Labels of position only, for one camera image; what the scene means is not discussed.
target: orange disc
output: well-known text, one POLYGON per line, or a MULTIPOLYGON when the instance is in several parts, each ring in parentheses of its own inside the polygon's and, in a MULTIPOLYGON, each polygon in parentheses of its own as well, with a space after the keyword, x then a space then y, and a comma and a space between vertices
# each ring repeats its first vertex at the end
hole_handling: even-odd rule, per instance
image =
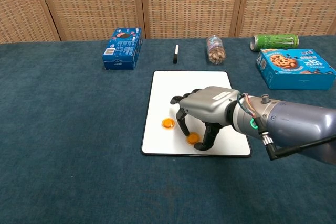
POLYGON ((200 141, 200 135, 198 135, 196 132, 191 132, 189 136, 186 137, 186 140, 189 144, 196 144, 200 141))
POLYGON ((165 129, 172 129, 175 126, 175 121, 171 118, 166 118, 162 121, 161 125, 165 129))

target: green light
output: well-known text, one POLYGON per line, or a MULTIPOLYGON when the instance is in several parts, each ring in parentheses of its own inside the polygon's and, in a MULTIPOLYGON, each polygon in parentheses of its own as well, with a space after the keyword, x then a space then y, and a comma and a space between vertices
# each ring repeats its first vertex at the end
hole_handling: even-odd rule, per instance
POLYGON ((251 127, 254 128, 254 129, 257 129, 258 126, 256 125, 254 119, 252 118, 251 121, 250 121, 250 124, 251 124, 251 127))

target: green can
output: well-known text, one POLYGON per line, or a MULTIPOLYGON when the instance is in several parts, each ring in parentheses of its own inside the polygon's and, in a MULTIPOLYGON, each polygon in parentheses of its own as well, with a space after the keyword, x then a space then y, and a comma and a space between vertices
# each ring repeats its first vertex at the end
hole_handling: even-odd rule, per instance
POLYGON ((258 34, 252 37, 250 49, 260 51, 262 48, 298 48, 299 36, 295 34, 258 34))

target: black marker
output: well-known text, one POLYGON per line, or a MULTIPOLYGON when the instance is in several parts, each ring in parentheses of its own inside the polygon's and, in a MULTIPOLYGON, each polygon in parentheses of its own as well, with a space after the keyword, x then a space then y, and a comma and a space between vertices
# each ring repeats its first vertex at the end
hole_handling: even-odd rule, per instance
POLYGON ((177 64, 177 54, 178 54, 178 45, 176 45, 175 47, 175 54, 174 54, 174 60, 173 60, 174 64, 177 64))

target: cookie box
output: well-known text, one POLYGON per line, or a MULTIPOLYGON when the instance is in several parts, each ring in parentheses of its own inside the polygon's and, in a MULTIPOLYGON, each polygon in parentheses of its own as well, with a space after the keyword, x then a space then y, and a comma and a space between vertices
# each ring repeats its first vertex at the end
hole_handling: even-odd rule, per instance
POLYGON ((336 77, 313 49, 262 49, 257 66, 270 89, 328 90, 336 77))
POLYGON ((117 28, 102 60, 105 69, 134 69, 142 45, 141 28, 117 28))

